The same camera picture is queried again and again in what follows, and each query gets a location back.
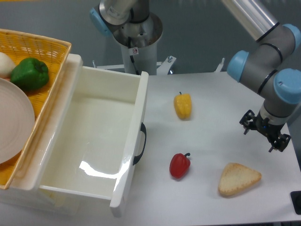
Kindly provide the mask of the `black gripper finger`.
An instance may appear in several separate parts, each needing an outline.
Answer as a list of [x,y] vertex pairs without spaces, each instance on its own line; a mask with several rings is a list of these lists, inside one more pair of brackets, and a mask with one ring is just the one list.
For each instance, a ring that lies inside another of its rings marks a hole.
[[272,152],[273,150],[278,150],[280,152],[283,152],[288,146],[290,140],[291,140],[291,136],[288,134],[279,133],[277,135],[269,136],[269,142],[271,144],[271,148],[269,149],[269,152]]
[[244,128],[244,135],[246,135],[250,130],[256,130],[256,116],[252,110],[248,110],[239,123]]

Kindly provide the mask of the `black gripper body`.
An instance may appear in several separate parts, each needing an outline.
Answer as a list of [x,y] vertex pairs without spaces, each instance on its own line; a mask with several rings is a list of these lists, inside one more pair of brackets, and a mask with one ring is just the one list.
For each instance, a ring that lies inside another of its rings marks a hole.
[[256,115],[256,128],[257,131],[260,132],[262,135],[264,135],[268,140],[269,136],[271,135],[277,135],[281,133],[281,129],[284,126],[284,123],[279,125],[272,124],[272,121],[270,118],[262,118],[260,113]]

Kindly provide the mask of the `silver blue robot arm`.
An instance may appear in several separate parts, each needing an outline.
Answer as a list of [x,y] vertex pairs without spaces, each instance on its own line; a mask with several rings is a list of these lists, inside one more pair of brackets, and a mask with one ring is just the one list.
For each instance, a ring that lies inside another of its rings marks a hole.
[[[283,151],[291,137],[281,129],[301,102],[301,73],[277,67],[300,46],[301,32],[291,24],[280,24],[258,0],[223,4],[259,44],[253,53],[237,52],[227,67],[229,76],[264,98],[260,111],[247,111],[240,124],[245,132],[264,135],[272,150]],[[102,0],[89,14],[97,30],[114,37],[121,47],[127,73],[162,71],[157,67],[157,42],[163,25],[150,12],[147,0]]]

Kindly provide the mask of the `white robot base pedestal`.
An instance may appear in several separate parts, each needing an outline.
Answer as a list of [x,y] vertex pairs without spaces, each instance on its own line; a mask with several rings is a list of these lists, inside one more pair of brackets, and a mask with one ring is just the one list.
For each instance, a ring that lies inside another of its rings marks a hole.
[[94,8],[90,18],[95,27],[104,36],[113,36],[119,44],[126,73],[140,75],[143,71],[149,75],[173,74],[176,57],[169,55],[163,62],[157,61],[157,44],[163,34],[163,25],[159,17],[150,13],[141,23],[126,23],[115,32],[111,32],[104,20]]

